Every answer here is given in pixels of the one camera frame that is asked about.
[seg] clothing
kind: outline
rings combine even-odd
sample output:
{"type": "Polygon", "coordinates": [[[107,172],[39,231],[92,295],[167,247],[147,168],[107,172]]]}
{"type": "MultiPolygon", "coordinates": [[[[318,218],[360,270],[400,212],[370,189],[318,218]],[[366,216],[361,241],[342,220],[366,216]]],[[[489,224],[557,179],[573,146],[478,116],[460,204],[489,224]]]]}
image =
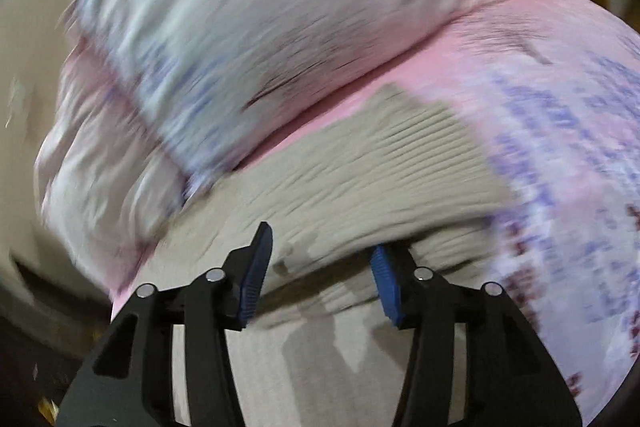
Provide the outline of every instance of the clothing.
{"type": "Polygon", "coordinates": [[[334,313],[376,297],[366,250],[388,241],[409,239],[416,261],[433,269],[465,265],[456,281],[469,282],[492,253],[490,218],[507,199],[443,104],[385,86],[356,115],[220,180],[137,279],[156,281],[155,267],[166,273],[188,255],[190,269],[164,277],[187,284],[267,221],[274,249],[257,324],[334,313]],[[204,240],[194,229],[210,233],[204,240]]]}
{"type": "Polygon", "coordinates": [[[68,22],[206,191],[272,132],[499,0],[78,0],[68,22]]]}
{"type": "Polygon", "coordinates": [[[184,177],[84,41],[63,65],[33,176],[43,224],[106,292],[131,283],[183,204],[184,177]]]}
{"type": "MultiPolygon", "coordinates": [[[[508,182],[514,202],[494,219],[497,253],[478,283],[505,287],[588,425],[640,352],[640,102],[630,103],[640,100],[640,37],[588,0],[485,7],[327,97],[251,162],[355,114],[389,83],[446,103],[508,182]]],[[[204,223],[191,233],[206,237],[204,223]]],[[[163,262],[183,252],[179,242],[159,250],[163,262]]],[[[153,282],[172,285],[186,264],[156,266],[153,282]]],[[[115,312],[134,289],[118,296],[115,312]]],[[[249,327],[228,342],[247,423],[262,427],[388,427],[410,344],[379,302],[249,327]]]]}

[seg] white wall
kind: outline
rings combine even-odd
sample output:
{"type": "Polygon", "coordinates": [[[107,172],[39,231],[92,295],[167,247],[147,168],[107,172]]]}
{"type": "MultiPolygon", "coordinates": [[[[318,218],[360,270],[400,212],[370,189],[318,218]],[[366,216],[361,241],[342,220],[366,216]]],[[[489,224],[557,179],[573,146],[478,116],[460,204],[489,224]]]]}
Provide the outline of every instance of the white wall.
{"type": "Polygon", "coordinates": [[[0,283],[27,296],[8,256],[80,295],[95,290],[78,275],[64,250],[38,224],[34,211],[33,162],[50,129],[58,73],[68,48],[56,29],[72,0],[0,0],[0,283]],[[14,76],[34,86],[26,137],[4,128],[14,76]]]}

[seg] metal pin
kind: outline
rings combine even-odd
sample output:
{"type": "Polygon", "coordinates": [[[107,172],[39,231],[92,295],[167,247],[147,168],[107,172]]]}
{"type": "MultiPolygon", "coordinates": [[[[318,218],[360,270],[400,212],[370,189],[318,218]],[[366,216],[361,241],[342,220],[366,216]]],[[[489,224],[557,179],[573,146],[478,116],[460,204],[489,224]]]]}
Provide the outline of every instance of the metal pin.
{"type": "Polygon", "coordinates": [[[414,270],[414,277],[418,281],[428,281],[433,279],[433,272],[424,266],[419,266],[414,270]]]}
{"type": "Polygon", "coordinates": [[[156,288],[149,283],[138,286],[138,289],[136,290],[136,295],[142,299],[150,297],[154,293],[156,293],[156,288]]]}
{"type": "Polygon", "coordinates": [[[487,295],[497,297],[498,295],[502,295],[502,286],[500,286],[497,282],[488,282],[484,285],[484,291],[487,293],[487,295]]]}
{"type": "Polygon", "coordinates": [[[226,277],[226,273],[222,268],[212,268],[207,272],[205,277],[209,282],[218,282],[226,277]]]}

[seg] pink garment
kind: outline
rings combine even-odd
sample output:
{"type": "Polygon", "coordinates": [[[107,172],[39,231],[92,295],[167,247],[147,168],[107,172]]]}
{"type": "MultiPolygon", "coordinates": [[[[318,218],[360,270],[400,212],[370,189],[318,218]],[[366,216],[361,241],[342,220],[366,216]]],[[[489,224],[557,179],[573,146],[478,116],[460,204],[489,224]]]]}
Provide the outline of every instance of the pink garment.
{"type": "Polygon", "coordinates": [[[510,182],[518,204],[497,218],[486,279],[534,325],[586,425],[640,350],[640,37],[587,0],[485,7],[310,108],[246,164],[388,82],[449,103],[510,182]]]}
{"type": "Polygon", "coordinates": [[[182,207],[184,178],[112,78],[80,42],[62,69],[34,184],[40,216],[74,264],[117,292],[182,207]]]}

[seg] blue gripper pad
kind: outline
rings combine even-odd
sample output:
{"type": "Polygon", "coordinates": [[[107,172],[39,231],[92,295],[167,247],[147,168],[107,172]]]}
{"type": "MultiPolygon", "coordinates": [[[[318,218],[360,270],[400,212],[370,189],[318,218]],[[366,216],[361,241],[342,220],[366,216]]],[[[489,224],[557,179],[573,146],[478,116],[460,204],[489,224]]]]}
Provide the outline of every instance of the blue gripper pad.
{"type": "Polygon", "coordinates": [[[264,276],[269,267],[273,231],[266,223],[261,223],[249,248],[254,256],[240,288],[240,309],[238,319],[243,326],[255,317],[264,276]]]}
{"type": "Polygon", "coordinates": [[[378,245],[369,261],[373,279],[378,287],[378,294],[382,301],[382,309],[394,326],[398,327],[404,318],[401,312],[401,290],[396,276],[388,261],[385,247],[378,245]]]}

